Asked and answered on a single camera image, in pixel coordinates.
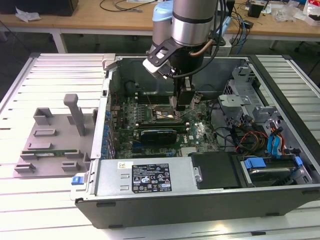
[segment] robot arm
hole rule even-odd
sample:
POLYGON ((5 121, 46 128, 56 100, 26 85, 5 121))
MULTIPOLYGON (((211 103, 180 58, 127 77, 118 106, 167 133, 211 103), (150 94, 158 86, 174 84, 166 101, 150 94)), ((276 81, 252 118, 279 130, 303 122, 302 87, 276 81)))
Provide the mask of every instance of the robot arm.
MULTIPOLYGON (((222 23, 226 4, 225 0, 219 2, 222 23)), ((166 1, 161 4, 167 10, 173 4, 170 16, 165 16, 161 21, 153 17, 153 45, 143 65, 154 76, 160 74, 173 79, 171 104, 177 111, 183 111, 190 105, 195 94, 192 76, 207 65, 202 66, 202 63, 205 51, 214 43, 217 3, 218 0, 166 1)), ((156 7, 154 13, 163 10, 156 7)), ((212 59, 219 49, 221 32, 212 59)))

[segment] screw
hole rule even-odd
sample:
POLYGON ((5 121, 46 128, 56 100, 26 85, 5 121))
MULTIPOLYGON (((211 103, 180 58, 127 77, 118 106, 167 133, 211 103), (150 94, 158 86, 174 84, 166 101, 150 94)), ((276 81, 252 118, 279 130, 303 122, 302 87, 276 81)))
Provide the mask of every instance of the screw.
POLYGON ((201 176, 195 175, 195 181, 196 181, 197 183, 201 183, 201 182, 202 182, 201 176))

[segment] warning label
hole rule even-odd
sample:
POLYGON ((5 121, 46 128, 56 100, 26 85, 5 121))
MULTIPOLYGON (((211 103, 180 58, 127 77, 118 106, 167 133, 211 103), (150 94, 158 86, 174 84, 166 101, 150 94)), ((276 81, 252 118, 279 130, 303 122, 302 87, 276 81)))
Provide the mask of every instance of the warning label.
POLYGON ((172 191, 169 164, 132 165, 132 191, 135 194, 172 191))

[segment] green circuit board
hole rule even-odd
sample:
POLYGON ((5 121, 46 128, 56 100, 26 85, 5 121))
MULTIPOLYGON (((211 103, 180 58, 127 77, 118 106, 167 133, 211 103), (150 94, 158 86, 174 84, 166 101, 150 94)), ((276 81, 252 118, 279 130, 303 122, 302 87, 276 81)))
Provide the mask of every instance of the green circuit board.
POLYGON ((208 101, 193 104, 177 115, 169 104, 139 104, 134 98, 124 99, 122 106, 115 110, 113 121, 118 133, 117 159, 183 157, 182 150, 186 148, 197 152, 219 150, 218 141, 207 122, 208 101), (142 131, 157 129, 176 130, 175 143, 141 143, 142 131))

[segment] motherboard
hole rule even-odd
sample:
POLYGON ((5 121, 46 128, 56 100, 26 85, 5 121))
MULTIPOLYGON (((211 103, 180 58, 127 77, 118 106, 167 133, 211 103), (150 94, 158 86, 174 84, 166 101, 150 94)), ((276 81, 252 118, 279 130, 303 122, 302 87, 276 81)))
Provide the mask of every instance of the motherboard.
MULTIPOLYGON (((178 112, 169 104, 169 97, 145 95, 139 99, 113 94, 110 112, 114 158, 187 157, 190 153, 218 151, 218 141, 208 122, 212 101, 200 98, 178 112)), ((103 147, 101 153, 102 158, 110 158, 103 147)))

